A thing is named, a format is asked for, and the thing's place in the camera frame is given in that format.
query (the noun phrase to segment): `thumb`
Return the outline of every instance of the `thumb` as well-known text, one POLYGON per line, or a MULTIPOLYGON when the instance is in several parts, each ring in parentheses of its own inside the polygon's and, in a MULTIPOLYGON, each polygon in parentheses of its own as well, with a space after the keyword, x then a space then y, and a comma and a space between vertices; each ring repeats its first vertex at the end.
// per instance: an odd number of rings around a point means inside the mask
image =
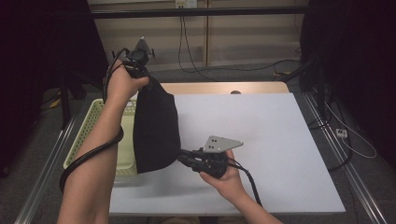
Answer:
POLYGON ((205 172, 200 172, 199 175, 201 176, 201 178, 202 178, 206 183, 208 183, 209 185, 215 187, 215 186, 214 186, 214 180, 215 180, 215 179, 214 179, 213 176, 211 176, 211 175, 209 175, 209 174, 207 174, 207 173, 205 173, 205 172))
POLYGON ((144 87, 149 84, 149 78, 148 77, 137 78, 134 80, 134 83, 136 84, 138 89, 140 89, 141 87, 144 87))

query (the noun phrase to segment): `green basket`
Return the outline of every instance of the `green basket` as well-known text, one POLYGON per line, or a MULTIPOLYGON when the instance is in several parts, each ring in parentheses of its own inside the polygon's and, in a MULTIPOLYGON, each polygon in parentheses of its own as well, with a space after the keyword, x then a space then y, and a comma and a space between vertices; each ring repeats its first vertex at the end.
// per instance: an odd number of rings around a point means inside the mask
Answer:
MULTIPOLYGON (((79 151, 82 143, 84 142, 87 135, 90 133, 93 124, 99 118, 100 113, 102 112, 104 103, 102 99, 94 100, 91 104, 91 107, 85 116, 84 121, 78 131, 78 135, 70 148, 69 153, 67 154, 66 160, 64 161, 64 169, 70 165, 70 163, 74 160, 76 154, 79 151)), ((125 176, 125 175, 136 175, 136 163, 134 160, 134 109, 136 107, 136 100, 131 100, 130 103, 125 107, 121 126, 124 130, 124 137, 119 142, 119 151, 117 157, 117 176, 125 176)))

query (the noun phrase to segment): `black cloth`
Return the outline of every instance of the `black cloth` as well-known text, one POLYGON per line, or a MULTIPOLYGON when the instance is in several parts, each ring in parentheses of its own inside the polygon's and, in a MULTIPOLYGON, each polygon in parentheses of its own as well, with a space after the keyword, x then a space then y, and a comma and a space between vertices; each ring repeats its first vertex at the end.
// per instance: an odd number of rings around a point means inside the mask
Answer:
POLYGON ((160 170, 180 151, 175 98, 153 77, 137 95, 134 114, 134 156, 139 174, 160 170))

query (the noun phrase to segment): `white table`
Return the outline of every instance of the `white table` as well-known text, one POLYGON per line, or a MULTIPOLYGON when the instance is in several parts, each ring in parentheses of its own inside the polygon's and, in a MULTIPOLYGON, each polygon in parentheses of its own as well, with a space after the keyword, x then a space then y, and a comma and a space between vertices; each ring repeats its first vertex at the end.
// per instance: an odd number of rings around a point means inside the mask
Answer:
MULTIPOLYGON (((212 134, 243 141, 233 151, 235 158, 251 172, 269 212, 345 212, 291 93, 178 94, 175 99, 182 148, 198 149, 212 134)), ((241 176, 253 196, 247 177, 241 176)), ((238 211, 191 168, 176 161, 116 183, 110 214, 222 216, 238 211)))

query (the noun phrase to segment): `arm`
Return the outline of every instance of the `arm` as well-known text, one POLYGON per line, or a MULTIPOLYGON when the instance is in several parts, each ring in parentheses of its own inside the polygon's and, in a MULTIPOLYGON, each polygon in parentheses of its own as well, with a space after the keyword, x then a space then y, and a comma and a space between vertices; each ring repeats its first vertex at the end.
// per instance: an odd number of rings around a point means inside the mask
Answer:
MULTIPOLYGON (((227 156, 233 159, 233 152, 227 151, 227 156)), ((245 191, 239 171, 229 166, 221 179, 216 179, 204 172, 201 178, 218 190, 219 194, 232 203, 245 217, 248 223, 281 223, 265 209, 259 206, 245 191)))
MULTIPOLYGON (((118 134, 126 104, 137 90, 148 83, 147 77, 131 78, 123 66, 113 73, 107 88, 106 103, 77 157, 118 134)), ((117 146, 81 164, 67 178, 58 223, 107 223, 116 167, 117 146)))

